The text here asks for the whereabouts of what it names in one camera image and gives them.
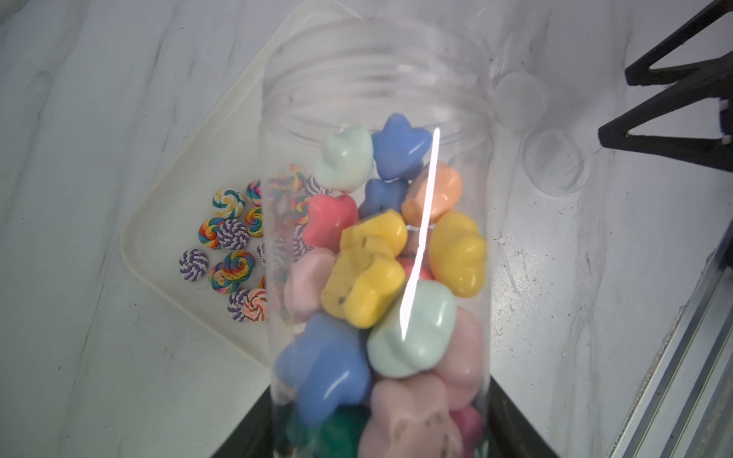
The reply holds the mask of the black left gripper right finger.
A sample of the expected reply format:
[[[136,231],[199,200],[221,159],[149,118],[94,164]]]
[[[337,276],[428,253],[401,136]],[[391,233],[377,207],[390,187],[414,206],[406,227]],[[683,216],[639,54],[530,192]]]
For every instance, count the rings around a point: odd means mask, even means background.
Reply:
[[[488,391],[488,456],[559,458],[496,381]]]

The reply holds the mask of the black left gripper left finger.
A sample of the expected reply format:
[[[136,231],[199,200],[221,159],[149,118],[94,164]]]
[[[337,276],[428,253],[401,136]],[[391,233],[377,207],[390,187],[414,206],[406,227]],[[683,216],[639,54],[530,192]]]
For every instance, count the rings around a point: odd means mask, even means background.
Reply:
[[[272,400],[266,389],[211,457],[272,458],[273,444]]]

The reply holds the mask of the pile of colourful candies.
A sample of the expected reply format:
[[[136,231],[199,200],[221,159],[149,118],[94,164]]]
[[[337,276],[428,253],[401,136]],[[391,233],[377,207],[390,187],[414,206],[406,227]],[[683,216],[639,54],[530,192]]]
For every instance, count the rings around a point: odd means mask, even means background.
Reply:
[[[275,189],[294,193],[289,205],[294,233],[276,240],[276,257],[282,261],[290,254],[297,261],[312,250],[304,240],[310,201],[315,196],[328,196],[331,191],[295,164],[286,177],[276,179]],[[245,285],[257,266],[266,262],[262,196],[259,179],[251,181],[242,192],[231,187],[219,189],[212,198],[215,216],[202,223],[198,232],[203,248],[188,249],[178,260],[183,280],[206,279],[214,291],[228,297],[227,311],[239,323],[268,320],[266,276],[253,288]]]

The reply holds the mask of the colourful candy jar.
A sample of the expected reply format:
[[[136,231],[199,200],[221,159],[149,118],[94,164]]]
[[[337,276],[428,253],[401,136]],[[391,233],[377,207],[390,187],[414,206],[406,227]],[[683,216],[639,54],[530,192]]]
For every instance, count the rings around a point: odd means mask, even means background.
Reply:
[[[486,457],[486,53],[350,18],[269,59],[260,146],[277,457]]]

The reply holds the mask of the pile of star candies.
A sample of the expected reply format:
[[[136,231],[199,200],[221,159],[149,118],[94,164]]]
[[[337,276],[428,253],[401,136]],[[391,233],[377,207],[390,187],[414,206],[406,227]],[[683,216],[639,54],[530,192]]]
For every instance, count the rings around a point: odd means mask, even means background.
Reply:
[[[398,113],[295,165],[331,194],[310,201],[312,250],[280,261],[294,193],[268,187],[273,455],[485,456],[489,244],[468,167]]]

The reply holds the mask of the small clear candy jar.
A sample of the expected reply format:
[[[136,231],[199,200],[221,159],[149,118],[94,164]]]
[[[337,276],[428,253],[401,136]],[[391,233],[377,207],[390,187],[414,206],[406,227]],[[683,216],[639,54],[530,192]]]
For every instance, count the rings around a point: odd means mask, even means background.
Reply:
[[[522,143],[521,158],[532,185],[554,198],[580,192],[591,175],[588,149],[564,129],[532,131]]]

